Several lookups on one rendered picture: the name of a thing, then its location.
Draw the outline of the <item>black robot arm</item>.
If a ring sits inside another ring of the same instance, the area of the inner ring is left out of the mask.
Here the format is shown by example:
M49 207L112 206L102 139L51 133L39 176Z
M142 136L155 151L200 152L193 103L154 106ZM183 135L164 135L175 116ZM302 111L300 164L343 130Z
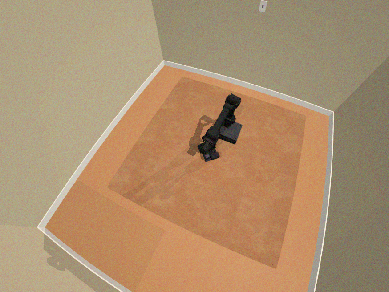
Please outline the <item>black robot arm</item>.
M211 147L217 143L219 139L220 128L222 125L227 128L230 128L230 126L235 123L236 118L234 112L235 109L237 109L237 107L240 105L240 103L241 98L239 98L238 96L235 96L233 94L227 96L225 104L218 119L216 120L215 124L207 130L203 138L205 142L198 145L198 150L201 154L206 155L211 149Z

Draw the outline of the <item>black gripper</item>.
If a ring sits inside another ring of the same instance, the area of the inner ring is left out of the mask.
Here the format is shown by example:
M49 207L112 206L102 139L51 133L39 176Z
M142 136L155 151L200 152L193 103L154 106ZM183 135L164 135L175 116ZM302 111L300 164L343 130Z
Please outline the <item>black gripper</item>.
M211 160L215 160L215 159L218 159L220 157L219 153L216 152L215 145L216 144L214 144L214 146L212 146L211 149L208 151L208 154L209 154Z

